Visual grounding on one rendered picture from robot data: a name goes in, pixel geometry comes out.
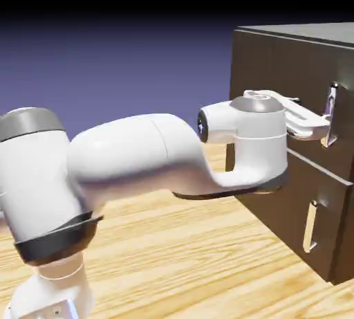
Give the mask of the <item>dark brown cabinet door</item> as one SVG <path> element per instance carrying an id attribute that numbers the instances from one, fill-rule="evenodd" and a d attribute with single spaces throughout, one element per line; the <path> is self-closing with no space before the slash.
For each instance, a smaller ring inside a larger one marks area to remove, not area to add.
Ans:
<path id="1" fill-rule="evenodd" d="M 235 30 L 230 97 L 244 90 L 269 89 L 299 98 L 321 115 L 331 84 L 337 97 L 329 147 L 320 141 L 288 138 L 288 147 L 347 181 L 354 182 L 354 44 L 293 35 Z"/>
<path id="2" fill-rule="evenodd" d="M 341 284 L 354 279 L 354 166 L 343 179 L 288 150 L 286 184 L 270 194 L 245 194 L 239 201 L 323 280 Z M 309 203 L 318 203 L 313 238 L 303 250 Z"/>

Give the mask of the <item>dark brown wooden cabinet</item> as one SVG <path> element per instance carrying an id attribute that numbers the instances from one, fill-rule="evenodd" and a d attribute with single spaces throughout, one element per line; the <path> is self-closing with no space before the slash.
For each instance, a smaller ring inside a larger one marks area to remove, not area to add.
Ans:
<path id="1" fill-rule="evenodd" d="M 354 23 L 240 26 L 235 30 L 251 30 L 276 35 L 293 35 L 307 39 L 324 39 L 345 44 L 354 44 Z"/>

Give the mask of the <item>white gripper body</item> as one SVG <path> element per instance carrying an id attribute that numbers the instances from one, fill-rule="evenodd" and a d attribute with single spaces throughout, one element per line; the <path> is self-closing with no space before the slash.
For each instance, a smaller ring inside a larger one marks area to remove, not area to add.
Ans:
<path id="1" fill-rule="evenodd" d="M 323 116 L 286 100 L 283 103 L 288 133 L 301 140 L 319 140 L 323 138 L 330 127 L 330 122 Z"/>

